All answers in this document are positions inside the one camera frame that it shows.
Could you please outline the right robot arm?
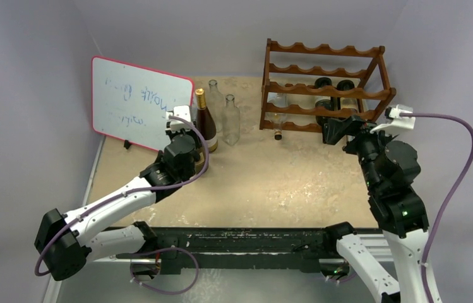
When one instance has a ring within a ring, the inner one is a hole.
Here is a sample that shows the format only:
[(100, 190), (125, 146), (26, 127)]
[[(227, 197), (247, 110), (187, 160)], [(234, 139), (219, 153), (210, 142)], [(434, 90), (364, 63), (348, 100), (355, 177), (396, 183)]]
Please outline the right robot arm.
[(343, 257), (371, 292), (375, 302), (441, 302), (431, 265), (423, 259), (429, 222), (422, 199), (411, 184), (421, 168), (413, 147), (395, 137), (414, 128), (413, 117), (376, 125), (359, 116), (329, 118), (324, 142), (335, 145), (351, 136), (344, 152), (357, 155), (368, 189), (371, 213), (383, 232), (395, 265), (392, 277), (364, 247), (351, 224), (326, 228), (324, 251)]

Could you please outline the clear slim glass bottle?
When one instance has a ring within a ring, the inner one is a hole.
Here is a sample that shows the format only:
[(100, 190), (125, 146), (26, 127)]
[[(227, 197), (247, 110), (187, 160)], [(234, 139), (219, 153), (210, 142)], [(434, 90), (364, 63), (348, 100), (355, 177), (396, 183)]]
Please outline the clear slim glass bottle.
[(217, 80), (210, 80), (208, 82), (207, 105), (209, 106), (213, 116), (218, 133), (223, 131), (222, 111), (224, 108), (224, 102), (225, 99), (219, 91)]

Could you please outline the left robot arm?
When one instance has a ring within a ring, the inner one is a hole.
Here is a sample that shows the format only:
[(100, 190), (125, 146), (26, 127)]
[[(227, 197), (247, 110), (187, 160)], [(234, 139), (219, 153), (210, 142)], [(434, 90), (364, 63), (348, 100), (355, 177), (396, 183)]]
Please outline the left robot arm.
[(110, 230), (110, 226), (129, 214), (161, 202), (199, 178), (200, 148), (206, 140), (191, 123), (178, 130), (167, 128), (170, 143), (155, 161), (127, 184), (94, 203), (61, 213), (46, 212), (34, 241), (39, 254), (36, 276), (50, 275), (55, 281), (78, 273), (87, 263), (110, 255), (131, 253), (141, 258), (153, 256), (156, 236), (145, 222)]

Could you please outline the dark gold-capped wine bottle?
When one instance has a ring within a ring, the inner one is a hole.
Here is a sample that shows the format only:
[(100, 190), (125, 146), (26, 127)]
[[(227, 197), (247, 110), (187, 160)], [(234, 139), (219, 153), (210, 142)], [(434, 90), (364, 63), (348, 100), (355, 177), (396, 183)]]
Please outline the dark gold-capped wine bottle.
[(196, 113), (197, 127), (207, 143), (208, 151), (213, 153), (219, 145), (215, 121), (213, 120), (213, 117), (207, 107), (204, 89), (196, 89), (195, 96), (198, 105), (198, 110)]

